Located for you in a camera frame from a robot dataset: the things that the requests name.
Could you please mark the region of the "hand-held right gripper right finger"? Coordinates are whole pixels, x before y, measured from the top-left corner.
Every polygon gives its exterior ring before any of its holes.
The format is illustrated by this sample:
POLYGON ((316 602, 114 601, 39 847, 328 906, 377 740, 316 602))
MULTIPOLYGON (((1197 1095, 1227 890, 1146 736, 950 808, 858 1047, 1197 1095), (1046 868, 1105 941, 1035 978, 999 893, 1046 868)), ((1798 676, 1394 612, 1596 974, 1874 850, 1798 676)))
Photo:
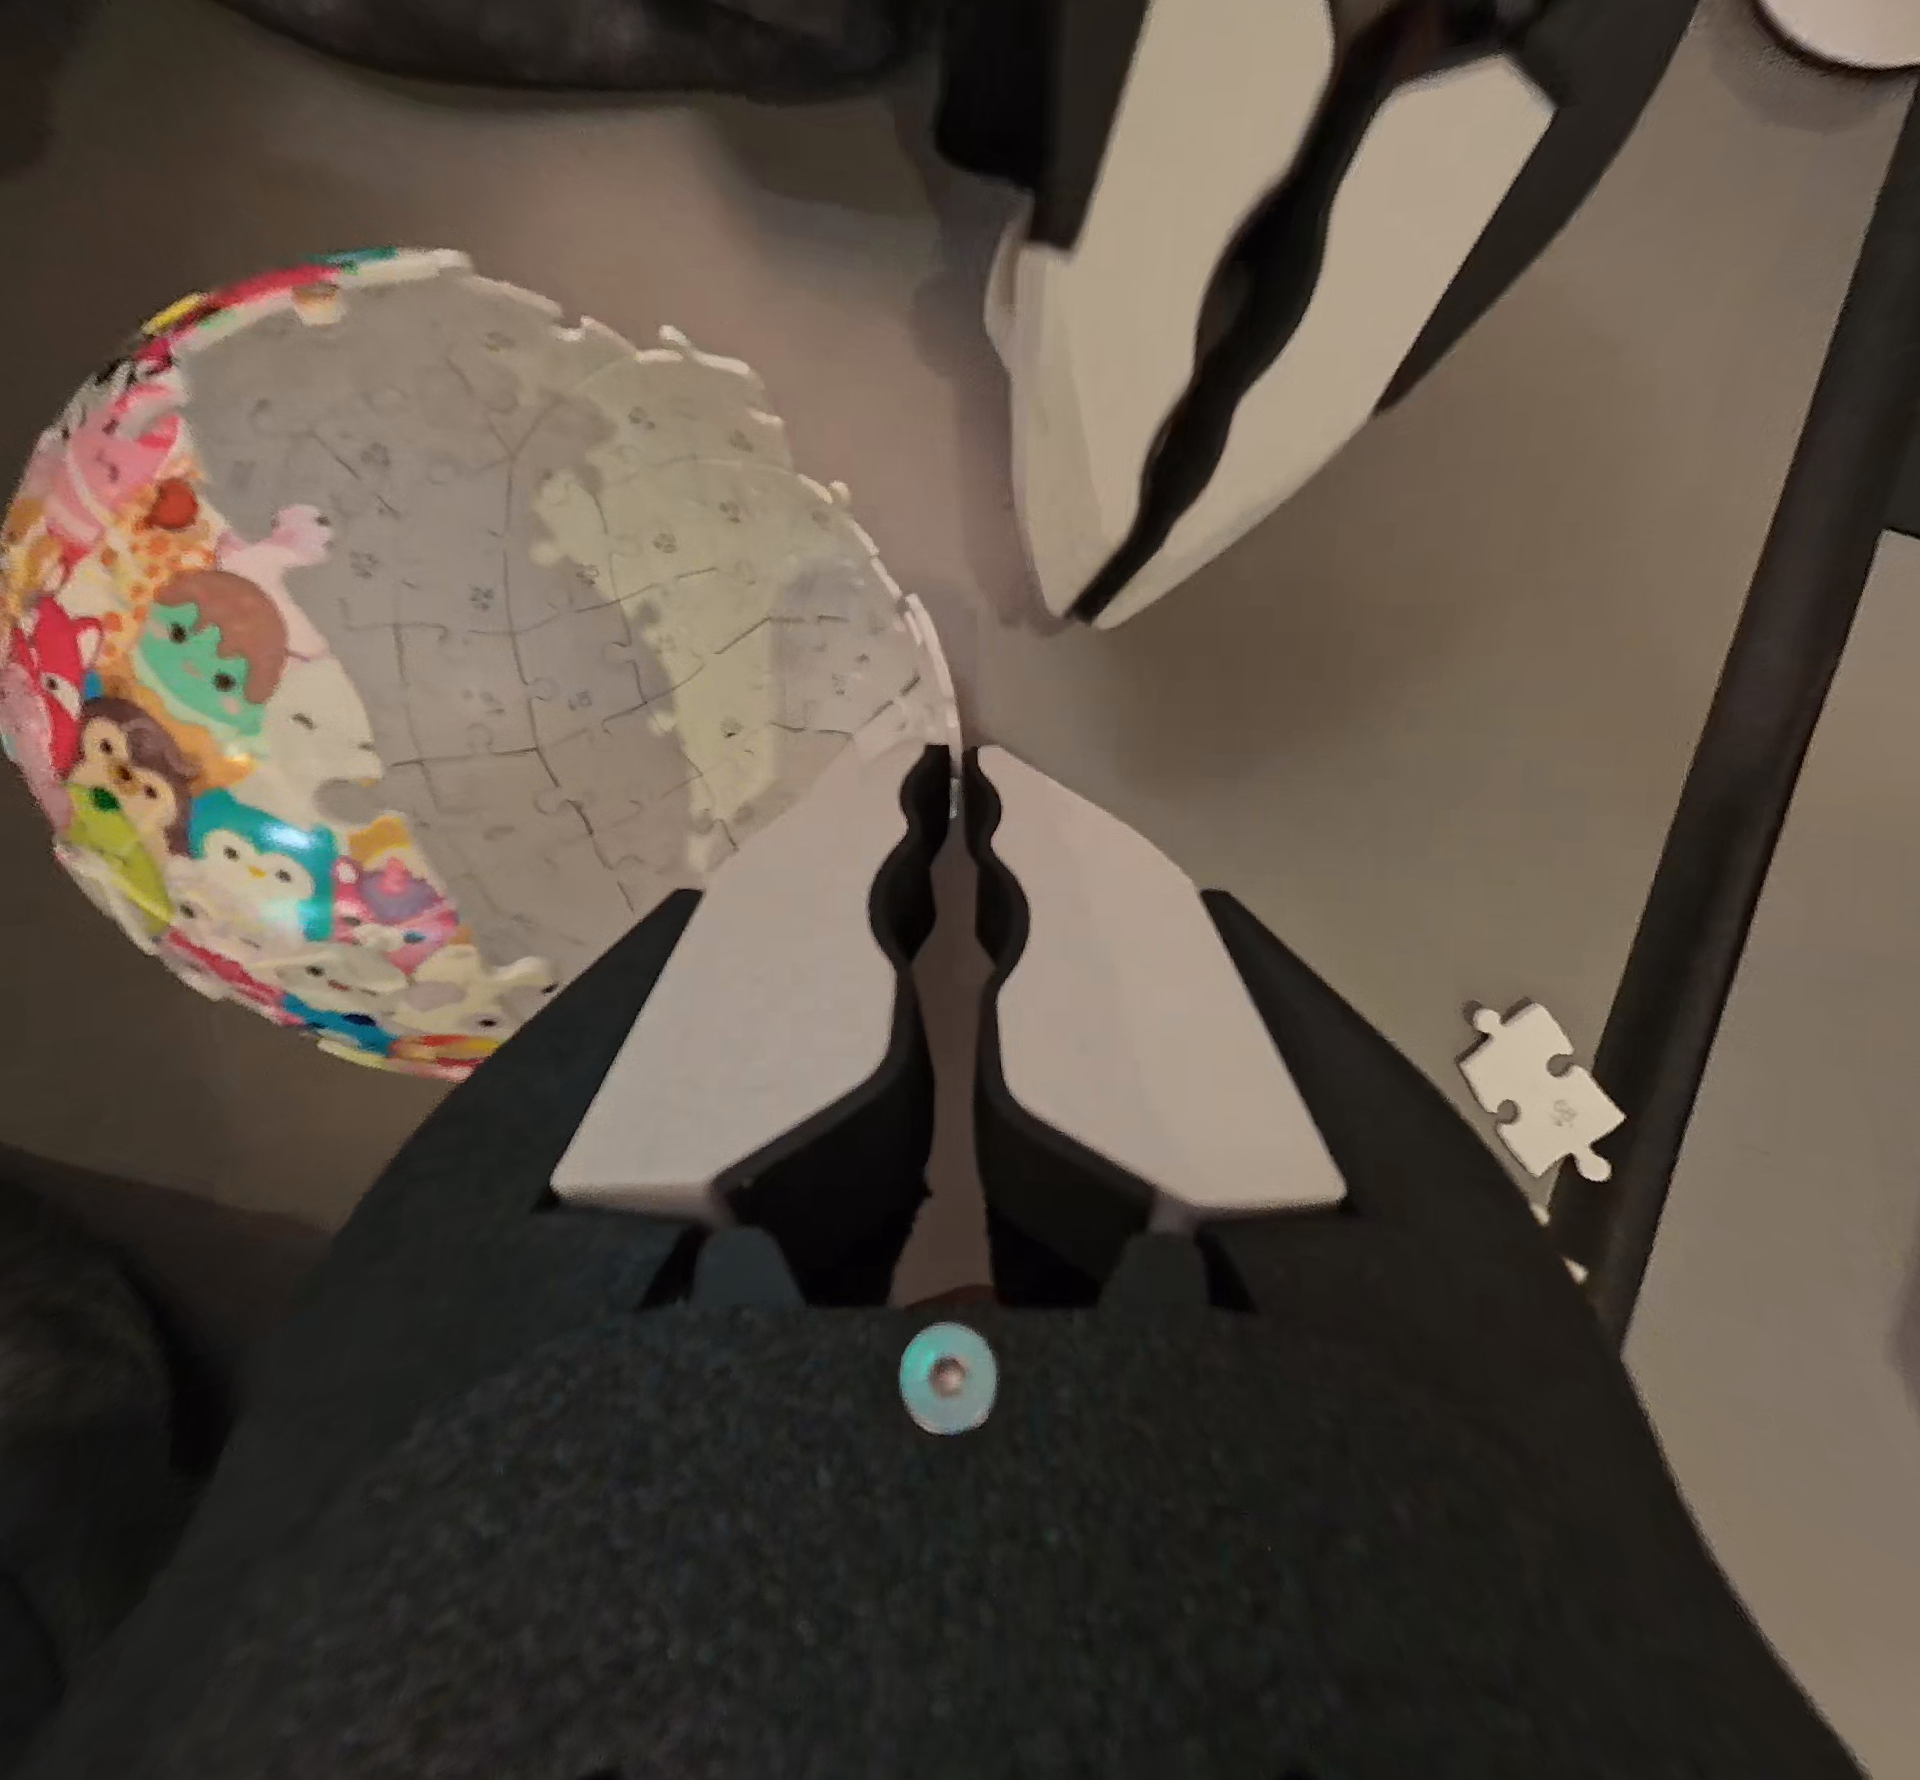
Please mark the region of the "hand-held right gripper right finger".
POLYGON ((997 744, 967 755, 961 814, 1000 1298, 1084 1305, 1138 1238, 1335 1211, 1345 1176, 1187 871, 997 744))

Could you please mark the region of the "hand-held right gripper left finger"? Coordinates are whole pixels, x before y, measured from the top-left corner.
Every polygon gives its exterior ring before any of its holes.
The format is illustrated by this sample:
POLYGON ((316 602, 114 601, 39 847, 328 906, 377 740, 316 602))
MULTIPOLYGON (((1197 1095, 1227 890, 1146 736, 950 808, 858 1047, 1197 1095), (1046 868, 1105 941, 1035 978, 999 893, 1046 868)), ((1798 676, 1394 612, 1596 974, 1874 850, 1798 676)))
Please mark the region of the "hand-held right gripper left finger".
POLYGON ((848 750, 690 903, 554 1169, 558 1211, 752 1227, 809 1301, 885 1301, 927 1197, 917 960, 953 755, 848 750))

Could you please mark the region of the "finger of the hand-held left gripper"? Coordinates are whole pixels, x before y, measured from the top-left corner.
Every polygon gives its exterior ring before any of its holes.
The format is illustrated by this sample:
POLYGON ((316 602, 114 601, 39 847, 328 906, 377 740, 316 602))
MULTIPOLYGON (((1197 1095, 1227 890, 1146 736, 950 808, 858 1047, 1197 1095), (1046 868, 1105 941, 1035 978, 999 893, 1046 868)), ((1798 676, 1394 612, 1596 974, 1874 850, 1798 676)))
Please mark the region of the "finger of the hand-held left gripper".
POLYGON ((1040 175, 991 272, 1009 463, 1050 614, 1115 622, 1217 262, 1330 74, 1328 0, 1042 0, 1040 175))
POLYGON ((1075 598, 1119 626, 1236 546, 1360 433, 1549 132, 1505 52, 1384 96, 1350 146, 1302 160, 1243 229, 1239 296, 1142 463, 1138 511, 1075 598))

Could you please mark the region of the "colourful puzzle ball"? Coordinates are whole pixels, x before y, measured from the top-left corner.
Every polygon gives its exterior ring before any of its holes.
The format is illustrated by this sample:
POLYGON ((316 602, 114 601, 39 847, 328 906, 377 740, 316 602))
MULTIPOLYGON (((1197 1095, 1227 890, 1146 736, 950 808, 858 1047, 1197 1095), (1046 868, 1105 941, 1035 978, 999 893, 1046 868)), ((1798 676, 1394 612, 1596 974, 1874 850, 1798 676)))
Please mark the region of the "colourful puzzle ball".
POLYGON ((176 299, 3 509, 3 761, 203 999, 458 1081, 947 663, 760 380, 451 249, 176 299))

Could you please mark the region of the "single white puzzle piece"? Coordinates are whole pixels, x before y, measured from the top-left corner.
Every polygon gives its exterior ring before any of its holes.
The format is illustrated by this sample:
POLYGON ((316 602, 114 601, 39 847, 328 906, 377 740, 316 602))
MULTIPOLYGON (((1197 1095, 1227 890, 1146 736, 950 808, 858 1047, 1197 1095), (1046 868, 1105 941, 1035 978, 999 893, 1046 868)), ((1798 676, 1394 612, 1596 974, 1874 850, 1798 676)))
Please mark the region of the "single white puzzle piece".
POLYGON ((1599 1146, 1621 1130, 1625 1114, 1575 1059, 1559 1018, 1534 1000, 1505 1010, 1473 1003, 1464 1018, 1475 1043, 1456 1071, 1510 1162, 1532 1180, 1571 1169, 1603 1185, 1612 1162, 1599 1146))

